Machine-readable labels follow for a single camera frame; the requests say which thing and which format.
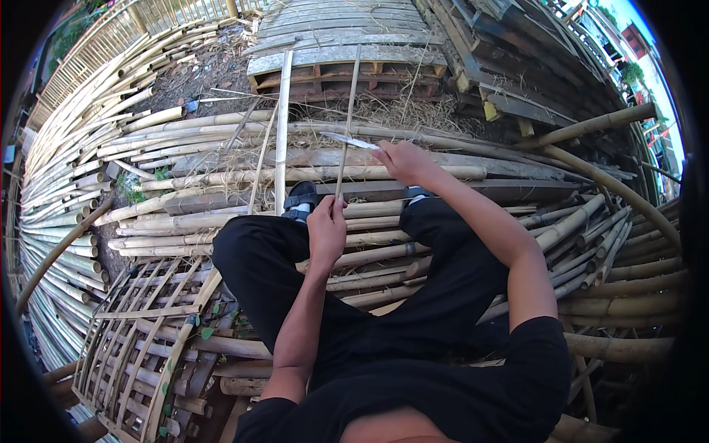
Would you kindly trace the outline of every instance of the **knee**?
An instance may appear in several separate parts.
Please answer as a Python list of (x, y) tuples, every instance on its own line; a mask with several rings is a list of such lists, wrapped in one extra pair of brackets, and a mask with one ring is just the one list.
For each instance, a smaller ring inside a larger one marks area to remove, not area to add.
[(212, 262), (217, 269), (241, 265), (242, 257), (249, 257), (259, 247), (261, 232), (266, 228), (251, 217), (237, 217), (229, 220), (212, 240)]

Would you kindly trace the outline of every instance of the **person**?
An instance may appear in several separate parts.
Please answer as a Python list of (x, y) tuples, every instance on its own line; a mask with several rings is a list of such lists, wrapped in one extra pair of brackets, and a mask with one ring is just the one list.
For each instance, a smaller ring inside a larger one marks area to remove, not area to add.
[[(325, 292), (345, 247), (347, 204), (328, 195), (315, 207), (312, 182), (293, 187), (286, 217), (233, 218), (214, 240), (214, 265), (273, 354), (234, 441), (545, 441), (566, 407), (571, 363), (542, 250), (421, 148), (380, 145), (373, 155), (415, 195), (399, 226), (432, 250), (425, 284), (390, 313)], [(303, 275), (295, 263), (306, 259)], [(440, 363), (505, 289), (504, 365)]]

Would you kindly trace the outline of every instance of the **leg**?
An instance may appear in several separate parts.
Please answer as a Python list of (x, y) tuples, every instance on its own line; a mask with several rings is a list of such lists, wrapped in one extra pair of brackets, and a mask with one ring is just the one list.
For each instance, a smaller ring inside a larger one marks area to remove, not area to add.
[(400, 357), (436, 359), (466, 344), (475, 323), (503, 293), (508, 269), (440, 198), (425, 198), (401, 214), (401, 229), (432, 248), (425, 285), (378, 318)]
[[(304, 275), (295, 263), (310, 256), (308, 227), (281, 217), (233, 218), (215, 237), (212, 260), (256, 333), (273, 353), (276, 337), (300, 291)], [(316, 368), (340, 358), (355, 325), (371, 315), (325, 297)]]

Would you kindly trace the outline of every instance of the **railing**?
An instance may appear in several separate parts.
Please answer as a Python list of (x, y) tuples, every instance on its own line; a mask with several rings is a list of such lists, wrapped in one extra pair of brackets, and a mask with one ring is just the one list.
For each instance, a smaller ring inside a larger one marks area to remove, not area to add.
[(199, 18), (214, 21), (262, 9), (265, 0), (119, 0), (69, 50), (39, 95), (30, 114), (38, 130), (84, 80), (128, 49), (143, 33), (150, 35)]

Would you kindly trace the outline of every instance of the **black t-shirt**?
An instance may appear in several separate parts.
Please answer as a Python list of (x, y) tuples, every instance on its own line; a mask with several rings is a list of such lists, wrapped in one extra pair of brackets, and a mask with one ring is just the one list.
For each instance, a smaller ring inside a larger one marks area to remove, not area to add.
[(543, 442), (566, 407), (570, 361), (560, 323), (533, 318), (510, 334), (503, 366), (418, 360), (358, 366), (299, 405), (261, 400), (239, 418), (234, 442), (339, 442), (354, 419), (405, 405), (459, 442)]

